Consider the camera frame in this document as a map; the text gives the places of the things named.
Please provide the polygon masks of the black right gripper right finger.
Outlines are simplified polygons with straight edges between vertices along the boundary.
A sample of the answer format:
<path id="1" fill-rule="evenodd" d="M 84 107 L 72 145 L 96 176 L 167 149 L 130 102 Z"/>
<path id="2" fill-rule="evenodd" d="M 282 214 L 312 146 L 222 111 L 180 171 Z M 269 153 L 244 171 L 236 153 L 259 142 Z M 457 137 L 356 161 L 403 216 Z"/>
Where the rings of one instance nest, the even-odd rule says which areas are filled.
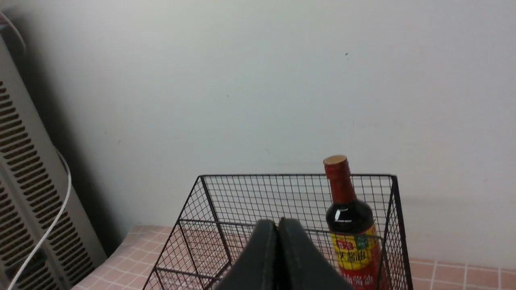
<path id="1" fill-rule="evenodd" d="M 315 247 L 298 220 L 282 218 L 277 229 L 279 290 L 353 289 Z"/>

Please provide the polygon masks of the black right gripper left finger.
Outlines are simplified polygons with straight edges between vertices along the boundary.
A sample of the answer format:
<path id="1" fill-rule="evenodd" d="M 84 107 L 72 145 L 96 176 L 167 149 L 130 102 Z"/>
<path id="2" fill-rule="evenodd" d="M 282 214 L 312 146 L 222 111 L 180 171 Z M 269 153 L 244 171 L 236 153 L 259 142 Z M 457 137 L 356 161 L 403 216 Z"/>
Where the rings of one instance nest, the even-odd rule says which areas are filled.
<path id="1" fill-rule="evenodd" d="M 278 232 L 270 220 L 256 223 L 243 252 L 218 284 L 218 290 L 275 290 Z"/>

